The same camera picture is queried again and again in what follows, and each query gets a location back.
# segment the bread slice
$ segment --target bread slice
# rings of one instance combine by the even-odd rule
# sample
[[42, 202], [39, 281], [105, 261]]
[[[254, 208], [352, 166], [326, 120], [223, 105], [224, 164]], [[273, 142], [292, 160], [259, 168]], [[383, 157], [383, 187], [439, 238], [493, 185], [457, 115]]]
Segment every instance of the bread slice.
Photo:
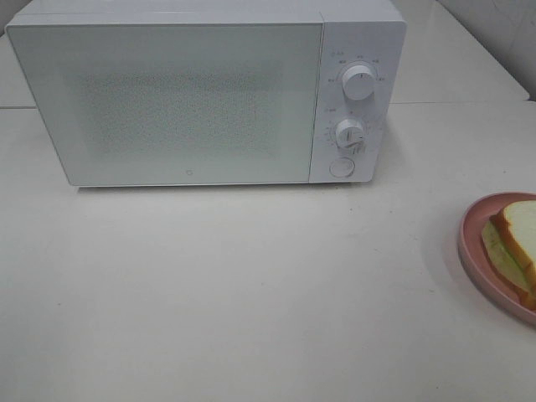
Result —
[[521, 269], [527, 292], [536, 296], [536, 201], [509, 204], [490, 221]]
[[529, 293], [529, 285], [523, 270], [504, 246], [497, 229], [487, 221], [482, 230], [482, 242], [487, 256], [499, 277], [519, 297], [519, 303], [531, 310], [536, 310], [536, 297]]

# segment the timer knob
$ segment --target timer knob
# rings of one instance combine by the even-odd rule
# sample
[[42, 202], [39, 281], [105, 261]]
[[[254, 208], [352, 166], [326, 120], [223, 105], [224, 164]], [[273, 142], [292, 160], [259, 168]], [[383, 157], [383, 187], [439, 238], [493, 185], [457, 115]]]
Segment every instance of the timer knob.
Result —
[[364, 128], [361, 121], [346, 119], [335, 127], [335, 141], [339, 148], [350, 149], [363, 143]]
[[367, 64], [354, 64], [343, 73], [344, 95], [352, 101], [360, 101], [374, 92], [376, 71]]

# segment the microwave door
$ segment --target microwave door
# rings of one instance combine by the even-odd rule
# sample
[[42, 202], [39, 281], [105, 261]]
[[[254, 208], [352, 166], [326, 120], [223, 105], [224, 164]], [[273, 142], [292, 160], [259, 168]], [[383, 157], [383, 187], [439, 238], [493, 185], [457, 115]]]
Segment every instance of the microwave door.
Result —
[[74, 185], [308, 181], [320, 23], [9, 34]]

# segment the pink plate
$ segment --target pink plate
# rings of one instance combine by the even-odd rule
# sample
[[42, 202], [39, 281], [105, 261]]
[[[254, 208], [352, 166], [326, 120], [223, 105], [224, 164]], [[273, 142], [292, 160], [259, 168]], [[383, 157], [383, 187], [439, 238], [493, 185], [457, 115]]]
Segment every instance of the pink plate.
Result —
[[499, 193], [476, 201], [461, 220], [458, 251], [467, 274], [484, 295], [517, 318], [536, 325], [536, 312], [521, 306], [517, 293], [498, 277], [481, 238], [482, 228], [490, 216], [510, 203], [529, 199], [536, 199], [536, 194]]

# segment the table surface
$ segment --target table surface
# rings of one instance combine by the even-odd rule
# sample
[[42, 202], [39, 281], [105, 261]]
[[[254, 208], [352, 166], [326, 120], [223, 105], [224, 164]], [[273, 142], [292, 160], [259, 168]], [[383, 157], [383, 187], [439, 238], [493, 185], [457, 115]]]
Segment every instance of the table surface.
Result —
[[70, 187], [0, 111], [0, 400], [526, 402], [534, 329], [456, 252], [536, 189], [536, 105], [392, 105], [374, 181]]
[[[434, 0], [394, 0], [408, 33], [393, 103], [525, 101], [527, 91]], [[0, 107], [33, 106], [7, 38], [0, 38]]]

